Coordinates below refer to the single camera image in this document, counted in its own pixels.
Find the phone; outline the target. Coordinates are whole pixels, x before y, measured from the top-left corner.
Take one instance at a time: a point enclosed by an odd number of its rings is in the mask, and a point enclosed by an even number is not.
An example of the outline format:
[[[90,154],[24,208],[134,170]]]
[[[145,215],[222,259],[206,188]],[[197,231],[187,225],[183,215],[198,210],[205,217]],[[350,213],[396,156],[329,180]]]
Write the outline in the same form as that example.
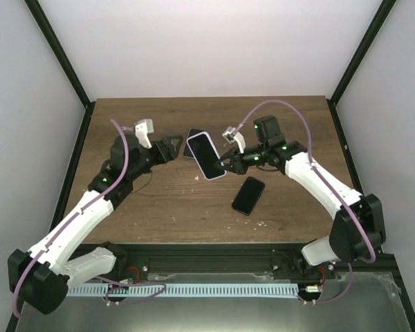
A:
[[[212,181],[226,175],[226,171],[215,167],[220,155],[208,132],[189,136],[186,143],[206,180]]]

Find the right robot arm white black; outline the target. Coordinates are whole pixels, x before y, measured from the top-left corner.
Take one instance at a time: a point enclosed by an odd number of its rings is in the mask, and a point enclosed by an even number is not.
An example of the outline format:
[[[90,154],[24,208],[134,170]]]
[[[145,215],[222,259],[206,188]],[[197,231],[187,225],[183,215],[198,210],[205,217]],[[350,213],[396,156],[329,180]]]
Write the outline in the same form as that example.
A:
[[[222,155],[216,168],[244,175],[249,167],[270,165],[300,184],[333,220],[328,236],[302,248],[302,256],[293,262],[295,274],[308,279],[318,265],[330,261],[375,262],[376,251],[386,240],[380,199],[338,180],[312,157],[310,147],[287,142],[274,116],[259,118],[253,125],[259,141],[254,147],[248,147],[234,127],[223,132],[225,140],[237,146]]]

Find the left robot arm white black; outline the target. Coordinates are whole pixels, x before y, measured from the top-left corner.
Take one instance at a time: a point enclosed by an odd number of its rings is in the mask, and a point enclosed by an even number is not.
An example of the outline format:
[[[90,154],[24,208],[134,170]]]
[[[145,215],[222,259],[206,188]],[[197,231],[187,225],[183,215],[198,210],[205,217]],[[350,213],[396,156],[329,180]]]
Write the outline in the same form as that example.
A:
[[[133,134],[122,133],[110,148],[82,198],[69,214],[40,242],[8,258],[8,277],[13,313],[19,316],[18,300],[40,313],[52,313],[67,292],[90,279],[123,279],[127,254],[113,243],[99,245],[76,259],[71,256],[89,233],[133,192],[133,183],[152,167],[176,159],[182,136],[165,136],[143,147]]]

